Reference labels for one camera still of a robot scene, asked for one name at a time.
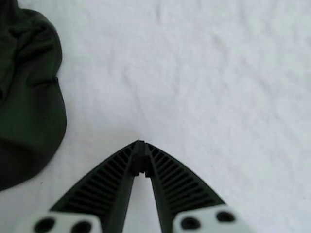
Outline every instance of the black circle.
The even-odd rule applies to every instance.
[[[181,227],[184,230],[194,230],[201,227],[200,222],[193,217],[186,217],[181,221]]]
[[[49,232],[55,224],[55,220],[52,217],[44,218],[38,221],[35,225],[36,233],[46,233]]]
[[[229,212],[226,212],[226,211],[219,212],[217,214],[217,219],[220,222],[233,222],[233,221],[235,221],[234,215],[229,213]]]
[[[92,225],[87,221],[81,221],[76,223],[72,229],[71,233],[89,233],[91,231]]]

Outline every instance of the white surface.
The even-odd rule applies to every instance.
[[[218,221],[217,214],[220,212],[231,213],[234,216],[234,221]],[[179,213],[173,222],[173,233],[191,233],[191,231],[183,229],[181,224],[183,219],[188,217],[195,218],[200,223],[200,227],[195,233],[254,233],[243,218],[228,205],[217,205]]]
[[[258,232],[310,232],[309,0],[20,3],[58,30],[68,128],[39,176],[0,193],[1,232],[138,138],[193,169]],[[151,185],[138,178],[134,189],[124,232],[158,233]]]
[[[13,233],[35,233],[36,224],[45,218],[52,218],[55,221],[49,233],[71,233],[71,229],[83,221],[91,224],[89,233],[102,233],[101,222],[96,216],[47,211],[26,216],[17,224]]]

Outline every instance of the dark green fabric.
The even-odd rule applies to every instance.
[[[58,35],[40,13],[0,0],[0,190],[50,161],[66,130]]]

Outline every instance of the white fabric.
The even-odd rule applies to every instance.
[[[58,30],[68,128],[42,173],[0,193],[2,233],[137,139],[194,170],[256,231],[311,231],[309,0],[20,5]],[[143,177],[123,232],[160,232]]]

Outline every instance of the green sock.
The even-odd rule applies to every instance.
[[[64,137],[61,60],[56,30],[42,14],[0,0],[0,190],[40,172]]]

